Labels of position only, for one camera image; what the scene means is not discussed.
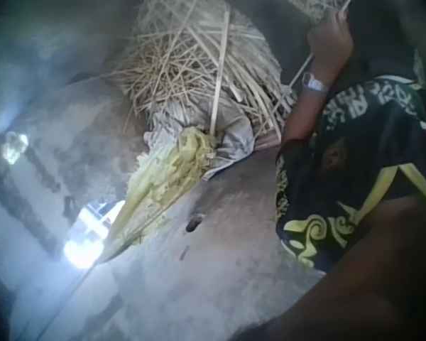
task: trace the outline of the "wooden stick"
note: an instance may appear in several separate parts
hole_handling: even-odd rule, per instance
[[[218,117],[219,96],[221,94],[222,74],[224,72],[224,60],[226,59],[227,35],[229,34],[229,24],[230,24],[230,5],[226,4],[226,11],[224,12],[224,26],[222,29],[221,50],[219,51],[219,66],[218,66],[218,73],[216,77],[216,88],[214,90],[212,121],[210,123],[211,136],[214,136],[214,131],[216,129],[216,120]]]

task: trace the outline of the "hole in wall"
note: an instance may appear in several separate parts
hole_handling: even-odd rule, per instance
[[[194,232],[197,229],[197,227],[200,225],[203,219],[204,219],[204,215],[202,214],[195,215],[190,220],[190,222],[187,223],[186,232],[188,233]]]

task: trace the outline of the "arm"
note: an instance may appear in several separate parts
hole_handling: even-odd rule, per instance
[[[314,62],[310,72],[331,87],[350,58],[353,41],[344,15],[329,17],[308,34]],[[297,104],[285,123],[281,146],[291,140],[307,140],[327,99],[327,93],[303,89]]]

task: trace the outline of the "black patterned fabric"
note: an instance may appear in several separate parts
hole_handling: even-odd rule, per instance
[[[328,271],[378,203],[426,197],[426,121],[414,87],[375,79],[340,92],[314,148],[290,141],[281,149],[276,231],[303,263]]]

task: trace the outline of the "yellow pattern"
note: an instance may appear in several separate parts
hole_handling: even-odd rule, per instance
[[[412,181],[418,190],[426,197],[426,178],[420,173],[413,163],[400,165],[399,169]]]
[[[307,220],[293,220],[285,224],[285,231],[301,233],[306,230],[305,249],[298,255],[298,260],[309,267],[314,266],[314,262],[309,259],[317,254],[312,240],[319,241],[325,239],[327,228],[327,222],[319,215],[310,215]]]
[[[302,263],[313,267],[314,262],[310,258],[317,254],[317,250],[312,243],[312,240],[319,241],[325,239],[327,236],[328,225],[332,229],[333,237],[343,248],[345,248],[347,245],[347,240],[345,240],[343,236],[354,233],[356,226],[382,200],[383,196],[388,192],[388,189],[393,183],[398,169],[400,169],[409,179],[409,181],[411,181],[426,197],[426,178],[412,163],[382,168],[377,176],[377,180],[374,186],[371,189],[371,192],[364,200],[360,210],[356,210],[341,202],[338,202],[338,204],[349,215],[349,221],[345,217],[328,217],[327,224],[325,219],[320,215],[310,215],[306,220],[293,220],[287,222],[284,226],[285,231],[305,233],[306,240],[304,244],[296,240],[289,241],[289,244],[292,248],[302,250],[298,256],[296,256],[296,253],[284,242],[282,242],[284,248],[290,254],[296,256]]]
[[[347,246],[347,240],[345,240],[342,235],[346,236],[354,233],[355,226],[352,224],[347,224],[347,219],[345,217],[329,217],[328,222],[332,227],[333,237],[343,248],[345,248]]]
[[[278,184],[278,192],[283,192],[289,184],[289,179],[287,178],[286,172],[281,172],[276,178],[276,183]]]
[[[287,200],[287,197],[284,195],[281,199],[279,199],[278,204],[276,206],[276,220],[279,220],[285,213],[287,212],[287,209],[289,208],[289,201]]]
[[[382,200],[383,196],[388,192],[388,189],[393,183],[398,169],[401,169],[413,185],[415,185],[416,188],[418,188],[418,190],[426,197],[426,179],[413,163],[382,168],[377,176],[376,183],[374,183],[371,192],[364,201],[360,210],[355,210],[352,207],[338,202],[344,211],[349,214],[350,221],[353,224],[358,225],[362,219]]]

